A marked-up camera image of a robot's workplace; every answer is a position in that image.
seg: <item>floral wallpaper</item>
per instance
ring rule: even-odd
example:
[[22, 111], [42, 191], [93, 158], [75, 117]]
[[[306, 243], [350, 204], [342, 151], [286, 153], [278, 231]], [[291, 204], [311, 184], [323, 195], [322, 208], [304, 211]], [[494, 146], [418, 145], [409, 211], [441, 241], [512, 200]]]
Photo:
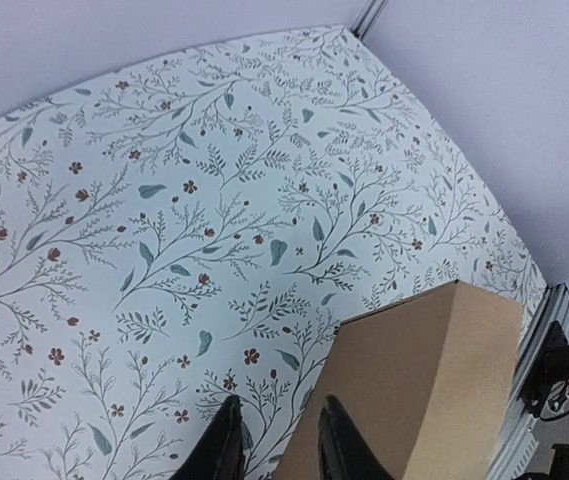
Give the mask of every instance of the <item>floral wallpaper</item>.
[[342, 320], [545, 282], [459, 149], [342, 27], [191, 48], [0, 118], [0, 478], [168, 478], [231, 392], [249, 479]]

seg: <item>metal bracket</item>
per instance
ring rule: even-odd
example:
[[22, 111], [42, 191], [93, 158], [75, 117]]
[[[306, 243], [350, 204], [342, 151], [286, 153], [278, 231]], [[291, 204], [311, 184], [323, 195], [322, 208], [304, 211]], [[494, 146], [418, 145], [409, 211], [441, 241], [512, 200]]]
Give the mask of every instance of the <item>metal bracket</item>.
[[388, 3], [388, 0], [369, 0], [364, 8], [355, 19], [355, 23], [351, 27], [351, 33], [362, 43], [371, 29], [371, 26], [382, 13], [382, 10]]

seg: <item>cardboard box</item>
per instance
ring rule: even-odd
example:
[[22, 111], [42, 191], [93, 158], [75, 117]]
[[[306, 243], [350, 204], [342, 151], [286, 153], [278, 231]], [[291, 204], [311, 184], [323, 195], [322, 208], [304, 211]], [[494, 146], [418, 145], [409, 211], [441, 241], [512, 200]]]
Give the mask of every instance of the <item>cardboard box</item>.
[[453, 282], [345, 322], [274, 479], [319, 479], [329, 393], [395, 479], [486, 478], [521, 321], [517, 302]]

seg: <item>red flower print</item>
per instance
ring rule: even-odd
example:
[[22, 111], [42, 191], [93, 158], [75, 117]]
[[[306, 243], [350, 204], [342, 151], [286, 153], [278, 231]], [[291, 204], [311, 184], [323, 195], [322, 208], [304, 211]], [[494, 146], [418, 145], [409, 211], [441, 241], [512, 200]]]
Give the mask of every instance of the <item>red flower print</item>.
[[57, 367], [59, 367], [62, 364], [62, 360], [64, 360], [62, 349], [51, 348], [51, 353], [48, 354], [48, 359], [52, 361]]
[[111, 405], [111, 417], [123, 417], [124, 416], [124, 405], [119, 407], [116, 404]]
[[237, 388], [237, 383], [235, 383], [235, 375], [231, 375], [230, 371], [226, 374], [223, 386], [226, 390], [229, 391], [235, 390]]
[[75, 193], [75, 198], [78, 202], [83, 202], [89, 197], [88, 192], [85, 189], [78, 190]]
[[182, 368], [186, 368], [191, 364], [191, 361], [188, 359], [187, 355], [184, 355], [182, 358], [177, 359], [177, 364]]
[[97, 342], [97, 341], [99, 341], [99, 339], [100, 339], [100, 335], [102, 335], [100, 332], [96, 332], [95, 330], [91, 330], [91, 331], [89, 332], [88, 339], [89, 339], [91, 342]]
[[6, 240], [8, 231], [4, 227], [0, 227], [0, 240]]
[[188, 418], [188, 410], [182, 410], [181, 412], [179, 410], [175, 410], [174, 415], [177, 417], [177, 423], [186, 423], [190, 420], [190, 418]]
[[184, 184], [184, 191], [186, 193], [195, 193], [197, 192], [197, 185], [195, 185], [193, 180], [189, 180]]
[[57, 259], [60, 258], [61, 254], [62, 252], [60, 252], [57, 248], [51, 248], [48, 251], [48, 255], [46, 255], [46, 258], [48, 258], [51, 262], [57, 262]]
[[82, 164], [80, 162], [73, 162], [73, 163], [71, 163], [71, 166], [68, 167], [68, 169], [69, 169], [69, 171], [71, 171], [75, 175], [77, 175], [82, 170]]
[[250, 350], [244, 350], [244, 363], [250, 365], [251, 363], [256, 364], [260, 358], [259, 352], [251, 348]]

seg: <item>black cable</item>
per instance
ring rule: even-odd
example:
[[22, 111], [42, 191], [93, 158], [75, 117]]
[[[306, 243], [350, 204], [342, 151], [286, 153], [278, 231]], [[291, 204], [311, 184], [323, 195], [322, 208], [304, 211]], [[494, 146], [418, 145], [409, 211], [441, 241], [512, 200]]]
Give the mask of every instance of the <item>black cable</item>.
[[566, 412], [561, 413], [559, 415], [555, 415], [554, 417], [544, 418], [540, 415], [539, 420], [540, 420], [540, 422], [555, 422], [557, 420], [561, 420], [561, 419], [566, 418], [568, 416], [569, 416], [569, 410], [567, 410]]

